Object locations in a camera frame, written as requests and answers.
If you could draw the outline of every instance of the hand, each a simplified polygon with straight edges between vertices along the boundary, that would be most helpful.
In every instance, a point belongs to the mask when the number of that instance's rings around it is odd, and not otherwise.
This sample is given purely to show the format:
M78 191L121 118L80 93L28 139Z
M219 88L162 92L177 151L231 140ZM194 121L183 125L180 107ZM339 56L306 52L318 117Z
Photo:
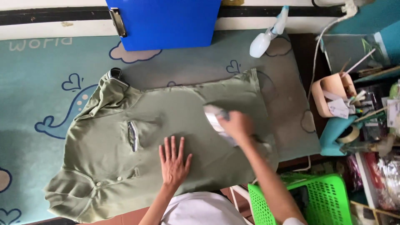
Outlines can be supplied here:
M226 121L223 116L217 116L218 122L236 142L250 139L254 134L253 122L251 118L239 111L229 112L229 121Z
M176 152L175 136L171 137L171 146L169 138L164 138L165 155L162 145L159 146L158 151L161 159L163 185L178 188L189 173L190 162L192 161L192 154L188 155L186 163L183 162L183 147L185 139L180 138L179 152Z

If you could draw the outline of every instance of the green polo shirt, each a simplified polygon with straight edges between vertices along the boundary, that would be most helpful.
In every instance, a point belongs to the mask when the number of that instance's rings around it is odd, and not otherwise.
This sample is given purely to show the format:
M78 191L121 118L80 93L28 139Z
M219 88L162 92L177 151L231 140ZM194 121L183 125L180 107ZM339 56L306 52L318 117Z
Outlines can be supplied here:
M253 181L247 158L213 130L204 104L249 114L265 142L261 153L277 168L255 69L218 82L137 90L114 68L69 127L64 164L44 189L49 211L92 223L150 206L162 185L158 145L172 135L184 136L185 155L193 154L175 195Z

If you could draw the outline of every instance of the person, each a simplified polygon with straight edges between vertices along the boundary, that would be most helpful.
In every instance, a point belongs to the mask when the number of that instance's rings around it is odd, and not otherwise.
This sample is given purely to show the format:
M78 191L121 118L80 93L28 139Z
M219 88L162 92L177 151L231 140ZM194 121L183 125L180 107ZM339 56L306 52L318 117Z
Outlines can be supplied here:
M243 150L258 179L265 200L276 221L283 225L306 225L306 221L279 176L256 149L251 119L238 111L229 112L230 120L218 117L220 125ZM224 196L214 192L194 192L174 196L189 173L192 154L183 159L184 137L176 151L175 136L159 146L162 178L161 190L139 225L246 225L243 217Z

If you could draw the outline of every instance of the tape roll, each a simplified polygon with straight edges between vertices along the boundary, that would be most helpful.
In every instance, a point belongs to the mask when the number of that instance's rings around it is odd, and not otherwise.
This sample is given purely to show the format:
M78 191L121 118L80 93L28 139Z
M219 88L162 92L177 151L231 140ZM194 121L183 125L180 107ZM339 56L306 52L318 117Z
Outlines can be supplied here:
M338 137L338 139L336 139L336 141L343 144L350 143L356 140L359 135L360 130L356 126L351 125L346 130L344 130L344 132Z

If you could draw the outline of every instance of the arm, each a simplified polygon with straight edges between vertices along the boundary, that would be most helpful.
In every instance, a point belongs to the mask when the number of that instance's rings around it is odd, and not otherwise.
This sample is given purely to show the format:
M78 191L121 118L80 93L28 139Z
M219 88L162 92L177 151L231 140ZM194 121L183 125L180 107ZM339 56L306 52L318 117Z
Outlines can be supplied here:
M183 147L185 139L182 137L179 143L179 153L176 154L175 136L171 137L171 148L168 137L164 138L165 155L163 147L158 147L161 160L162 178L164 180L161 190L151 204L139 225L158 225L168 207L174 193L183 183L189 173L192 154L188 155L186 163L183 162Z
M279 176L271 169L256 148L256 142L250 136L254 134L250 118L238 111L229 113L230 120L218 117L225 131L232 136L249 160L264 193L272 214L279 223L294 217L307 224L289 191Z

